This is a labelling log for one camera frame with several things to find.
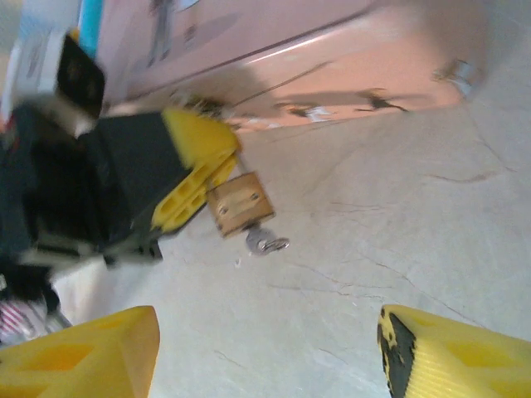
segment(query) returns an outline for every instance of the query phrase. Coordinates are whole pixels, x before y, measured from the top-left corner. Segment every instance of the concrete floor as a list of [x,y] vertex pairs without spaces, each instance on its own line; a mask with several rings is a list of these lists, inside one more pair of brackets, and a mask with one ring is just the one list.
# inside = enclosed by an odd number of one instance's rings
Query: concrete floor
[[471,104],[242,136],[288,250],[250,257],[204,211],[162,264],[60,280],[66,316],[153,305],[155,398],[388,397],[384,303],[531,340],[531,3],[492,7]]

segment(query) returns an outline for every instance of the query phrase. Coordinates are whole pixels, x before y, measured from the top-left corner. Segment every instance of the small wooden box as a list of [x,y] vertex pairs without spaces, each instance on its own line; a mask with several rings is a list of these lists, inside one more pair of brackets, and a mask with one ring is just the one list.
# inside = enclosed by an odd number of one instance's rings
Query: small wooden box
[[207,193],[207,203],[224,238],[275,216],[258,176],[249,172]]

